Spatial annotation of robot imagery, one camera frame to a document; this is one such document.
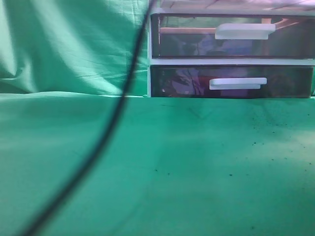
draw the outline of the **green fabric backdrop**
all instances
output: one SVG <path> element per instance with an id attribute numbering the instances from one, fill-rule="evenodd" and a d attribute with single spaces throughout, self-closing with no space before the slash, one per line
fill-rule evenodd
<path id="1" fill-rule="evenodd" d="M 119 94 L 146 4 L 0 0 L 0 92 Z M 147 94 L 146 45 L 136 78 L 131 94 Z"/>

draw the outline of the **green cloth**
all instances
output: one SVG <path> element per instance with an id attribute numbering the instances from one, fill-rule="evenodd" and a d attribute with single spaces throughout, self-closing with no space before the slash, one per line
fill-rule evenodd
<path id="1" fill-rule="evenodd" d="M 146 0 L 0 0 L 0 93 L 120 94 Z M 147 46 L 132 95 L 147 94 Z"/>
<path id="2" fill-rule="evenodd" d="M 116 98 L 0 96 L 0 235 L 91 150 Z M 314 99 L 130 98 L 108 152 L 43 236 L 314 236 Z"/>

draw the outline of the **black wire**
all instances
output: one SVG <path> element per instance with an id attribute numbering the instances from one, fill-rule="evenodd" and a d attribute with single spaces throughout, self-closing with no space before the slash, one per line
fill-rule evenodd
<path id="1" fill-rule="evenodd" d="M 63 202 L 70 197 L 74 190 L 80 185 L 84 178 L 87 177 L 88 173 L 95 166 L 96 162 L 102 157 L 104 150 L 108 146 L 109 140 L 121 118 L 122 111 L 124 109 L 126 94 L 128 93 L 131 82 L 133 79 L 133 73 L 136 68 L 137 59 L 142 46 L 143 36 L 146 29 L 146 23 L 148 21 L 151 9 L 157 0 L 150 0 L 149 7 L 144 15 L 142 26 L 138 32 L 136 39 L 133 57 L 129 72 L 126 78 L 124 89 L 120 99 L 118 100 L 117 106 L 113 112 L 112 118 L 110 119 L 107 129 L 104 129 L 104 133 L 101 135 L 98 143 L 94 147 L 91 154 L 86 158 L 82 166 L 77 170 L 73 177 L 68 181 L 65 187 L 56 195 L 55 198 L 44 208 L 39 215 L 28 225 L 28 227 L 19 234 L 20 236 L 34 236 L 36 235 L 46 223 L 51 219 L 54 213 L 62 206 Z"/>

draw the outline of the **white drawer handle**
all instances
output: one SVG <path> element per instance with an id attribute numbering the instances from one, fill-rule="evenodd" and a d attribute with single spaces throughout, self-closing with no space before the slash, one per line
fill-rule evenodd
<path id="1" fill-rule="evenodd" d="M 210 90 L 227 89 L 260 89 L 267 84 L 267 78 L 224 78 L 212 79 L 209 82 Z"/>
<path id="2" fill-rule="evenodd" d="M 274 24 L 222 24 L 216 29 L 216 39 L 268 39 L 276 31 Z"/>

